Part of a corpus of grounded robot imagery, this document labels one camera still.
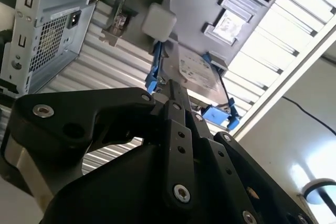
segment bolt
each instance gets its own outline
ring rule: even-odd
[[[249,211],[243,212],[243,218],[247,224],[257,224],[256,219]]]
[[[247,187],[246,191],[248,192],[248,194],[250,194],[255,199],[260,199],[259,196],[258,196],[258,194],[252,188]]]
[[[143,100],[146,100],[146,101],[151,100],[151,98],[147,94],[143,94],[141,97],[142,97]]]
[[[203,121],[203,118],[202,118],[199,114],[196,114],[195,117],[196,117],[197,120],[199,120],[200,122]]]
[[[187,188],[182,185],[174,186],[174,196],[182,203],[190,201],[190,193]]]
[[[54,115],[54,110],[48,105],[39,104],[33,108],[33,113],[40,118],[49,118]]]
[[[299,219],[300,219],[302,224],[308,224],[308,222],[306,221],[306,219],[302,215],[299,215]]]
[[[180,109],[181,109],[181,107],[180,107],[177,103],[173,103],[173,106],[174,106],[174,108],[176,108],[177,110],[180,110]]]
[[[228,135],[223,134],[226,141],[231,142],[231,138]]]
[[[164,84],[164,83],[165,83],[165,81],[162,79],[162,77],[158,77],[158,82],[159,82],[160,84]]]

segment white wall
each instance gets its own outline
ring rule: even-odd
[[[336,129],[336,67],[318,60],[286,96]],[[284,99],[239,143],[298,204],[312,179],[336,180],[336,136]],[[312,210],[319,223],[336,223],[325,206]]]
[[[1,224],[38,224],[42,216],[33,197],[0,179]]]
[[[325,56],[336,60],[336,42],[324,53]]]

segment white plastic block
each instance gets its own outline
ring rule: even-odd
[[[176,23],[176,15],[162,5],[153,3],[142,23],[142,31],[158,41],[168,40]]]

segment ventilation grille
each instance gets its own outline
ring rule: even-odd
[[[57,18],[43,25],[37,53],[30,62],[30,71],[36,71],[56,56],[67,17]]]

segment black cable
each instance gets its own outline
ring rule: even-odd
[[[218,69],[217,67],[215,67],[215,69],[216,69],[216,72],[217,72],[217,74],[218,74],[218,76],[219,76],[219,79],[220,79],[220,81],[221,81],[222,87],[223,87],[223,89],[224,89],[224,92],[225,92],[225,94],[226,94],[226,98],[227,98],[227,101],[228,101],[228,100],[230,100],[230,98],[229,98],[229,94],[227,93],[226,87],[225,87],[225,85],[224,85],[222,75],[221,75],[221,73],[219,73],[219,69]]]
[[[331,127],[329,127],[326,123],[322,122],[320,119],[316,118],[315,116],[313,116],[312,114],[310,114],[309,112],[307,112],[303,107],[301,107],[301,105],[295,101],[293,101],[292,99],[289,99],[287,97],[282,97],[285,100],[293,103],[294,105],[296,105],[304,114],[308,115],[309,117],[313,118],[315,121],[319,122],[320,124],[322,124],[324,127],[326,127],[329,131],[331,131],[332,134],[334,134],[336,136],[336,131],[333,130]]]

